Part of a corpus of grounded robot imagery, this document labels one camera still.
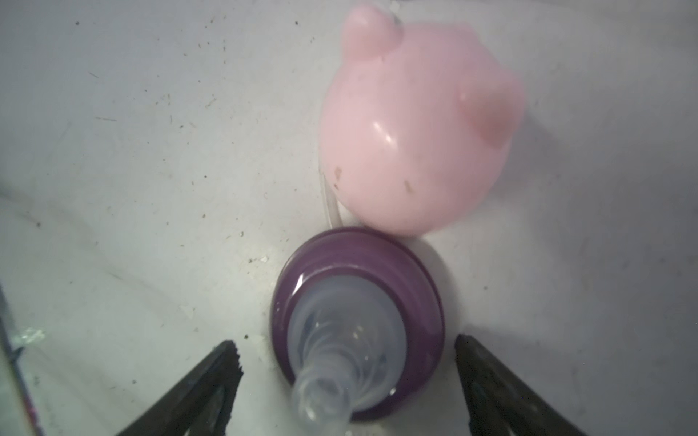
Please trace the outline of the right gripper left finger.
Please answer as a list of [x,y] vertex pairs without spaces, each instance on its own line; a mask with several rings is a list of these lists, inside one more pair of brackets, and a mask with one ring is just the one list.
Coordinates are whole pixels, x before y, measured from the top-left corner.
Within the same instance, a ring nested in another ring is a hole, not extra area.
[[236,344],[223,341],[119,436],[224,436],[243,375]]

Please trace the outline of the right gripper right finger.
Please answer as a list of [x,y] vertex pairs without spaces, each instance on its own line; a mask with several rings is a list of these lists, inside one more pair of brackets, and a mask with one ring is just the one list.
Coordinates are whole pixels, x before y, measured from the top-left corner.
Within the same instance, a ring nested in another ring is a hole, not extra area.
[[454,350],[472,435],[585,435],[473,336]]

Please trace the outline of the purple nipple collar front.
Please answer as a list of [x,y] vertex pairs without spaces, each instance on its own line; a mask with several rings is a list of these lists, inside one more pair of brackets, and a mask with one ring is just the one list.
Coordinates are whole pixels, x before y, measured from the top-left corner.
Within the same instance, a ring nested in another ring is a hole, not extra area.
[[313,435],[386,417],[430,380],[445,346],[436,283],[395,239],[336,228],[301,245],[280,272],[270,314],[294,413]]

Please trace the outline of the pink bottle cap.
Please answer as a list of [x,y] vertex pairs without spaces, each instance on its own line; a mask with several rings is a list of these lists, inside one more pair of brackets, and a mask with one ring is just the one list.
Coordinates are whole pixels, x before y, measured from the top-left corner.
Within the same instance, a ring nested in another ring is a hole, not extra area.
[[525,115],[520,81],[468,25],[399,22],[374,5],[345,21],[325,95],[327,189],[361,223],[420,236],[474,209]]

